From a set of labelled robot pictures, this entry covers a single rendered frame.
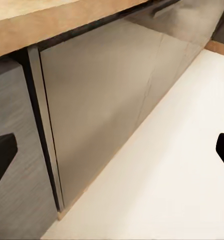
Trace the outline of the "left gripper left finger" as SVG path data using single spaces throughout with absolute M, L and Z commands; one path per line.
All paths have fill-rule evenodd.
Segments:
M 18 152 L 13 133 L 0 136 L 0 180 Z

